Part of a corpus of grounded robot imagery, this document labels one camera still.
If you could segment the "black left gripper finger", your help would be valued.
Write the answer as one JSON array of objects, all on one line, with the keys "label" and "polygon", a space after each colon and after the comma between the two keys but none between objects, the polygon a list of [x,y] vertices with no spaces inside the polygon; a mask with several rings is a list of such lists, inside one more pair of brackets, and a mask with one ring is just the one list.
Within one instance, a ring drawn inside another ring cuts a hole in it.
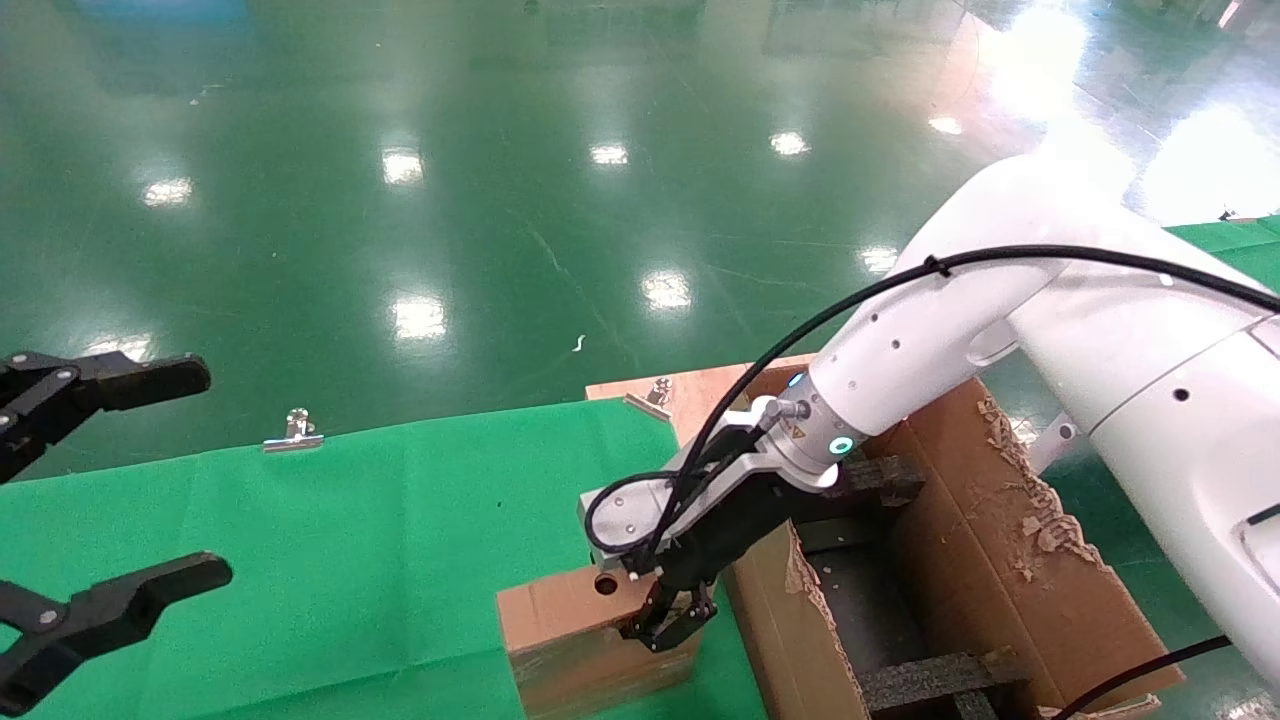
[{"label": "black left gripper finger", "polygon": [[1,655],[3,716],[26,715],[82,664],[146,641],[168,607],[232,579],[225,559],[197,552],[96,583],[65,602],[3,582],[3,625],[18,634]]},{"label": "black left gripper finger", "polygon": [[3,357],[1,483],[14,480],[97,413],[119,413],[209,391],[212,375],[196,354],[138,363],[122,351]]}]

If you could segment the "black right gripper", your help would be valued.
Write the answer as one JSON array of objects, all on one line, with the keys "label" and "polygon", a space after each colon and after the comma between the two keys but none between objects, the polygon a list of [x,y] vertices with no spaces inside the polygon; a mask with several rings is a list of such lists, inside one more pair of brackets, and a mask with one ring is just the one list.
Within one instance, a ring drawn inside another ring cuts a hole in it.
[{"label": "black right gripper", "polygon": [[[691,589],[710,584],[805,502],[805,491],[773,473],[749,477],[658,553],[660,584],[650,585],[640,609],[620,624],[620,635],[645,642],[653,653],[691,639],[718,612],[710,589]],[[691,591],[685,609],[673,609],[677,591]]]}]

